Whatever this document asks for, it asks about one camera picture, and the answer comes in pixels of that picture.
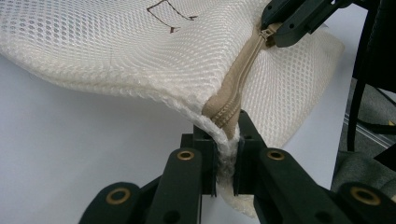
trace metal rivet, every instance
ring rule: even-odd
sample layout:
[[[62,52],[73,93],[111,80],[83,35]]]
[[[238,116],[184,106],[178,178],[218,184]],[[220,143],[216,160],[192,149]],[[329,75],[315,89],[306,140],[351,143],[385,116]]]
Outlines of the metal rivet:
[[[285,159],[285,155],[282,152],[276,150],[267,152],[267,157],[274,161],[282,161]]]
[[[114,199],[114,196],[117,193],[121,193],[123,194],[122,197],[120,197],[119,199]],[[131,191],[129,191],[126,188],[117,188],[117,189],[113,189],[111,190],[107,196],[106,196],[106,202],[109,204],[121,204],[121,203],[125,203],[129,198],[131,197]]]
[[[194,153],[190,151],[181,151],[177,153],[177,157],[182,161],[189,161],[194,158]]]
[[[358,200],[361,203],[365,203],[369,205],[381,204],[381,200],[379,199],[379,197],[368,189],[352,187],[350,189],[350,193],[356,200]]]

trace mesh laundry bag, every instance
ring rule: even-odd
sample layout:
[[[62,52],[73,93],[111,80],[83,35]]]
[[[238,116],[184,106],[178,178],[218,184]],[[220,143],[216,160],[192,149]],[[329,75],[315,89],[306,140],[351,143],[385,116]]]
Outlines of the mesh laundry bag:
[[[0,0],[0,53],[56,85],[163,102],[219,147],[219,190],[231,177],[240,108],[269,147],[282,147],[332,77],[343,45],[325,28],[262,50],[268,0]]]

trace white table surface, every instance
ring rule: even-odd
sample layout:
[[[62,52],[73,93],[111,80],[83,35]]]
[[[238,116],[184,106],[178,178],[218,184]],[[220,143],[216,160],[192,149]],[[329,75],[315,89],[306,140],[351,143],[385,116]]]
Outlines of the white table surface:
[[[326,24],[346,45],[320,102],[284,149],[329,188],[365,10]],[[0,56],[0,223],[75,224],[95,195],[120,182],[144,186],[192,124],[163,104],[70,91]],[[202,223],[259,223],[204,197]]]

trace zipper teeth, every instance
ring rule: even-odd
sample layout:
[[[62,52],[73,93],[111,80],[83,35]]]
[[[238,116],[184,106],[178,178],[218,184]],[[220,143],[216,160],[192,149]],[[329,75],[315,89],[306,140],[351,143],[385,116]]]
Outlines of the zipper teeth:
[[[226,104],[221,108],[221,110],[214,117],[211,118],[211,120],[215,122],[215,124],[220,128],[223,127],[225,124],[227,124],[227,121],[231,119],[233,115],[239,110],[241,103],[242,89],[250,72],[250,68],[254,64],[254,60],[256,59],[257,54],[260,52],[260,49],[262,48],[262,44],[264,43],[264,39],[260,35],[258,36],[259,36],[259,41],[254,46],[254,50],[247,58],[247,63],[245,64],[242,72],[240,73],[240,76],[238,76],[238,79],[234,85],[235,91],[233,91],[232,96],[226,102]]]

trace beige zipper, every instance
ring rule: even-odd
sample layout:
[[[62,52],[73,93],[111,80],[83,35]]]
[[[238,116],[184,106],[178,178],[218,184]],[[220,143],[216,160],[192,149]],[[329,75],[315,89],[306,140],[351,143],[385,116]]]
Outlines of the beige zipper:
[[[241,110],[242,91],[251,66],[260,50],[267,49],[265,33],[260,26],[253,29],[252,37],[247,41],[225,76],[221,88],[204,105],[202,114],[210,118],[232,139]]]

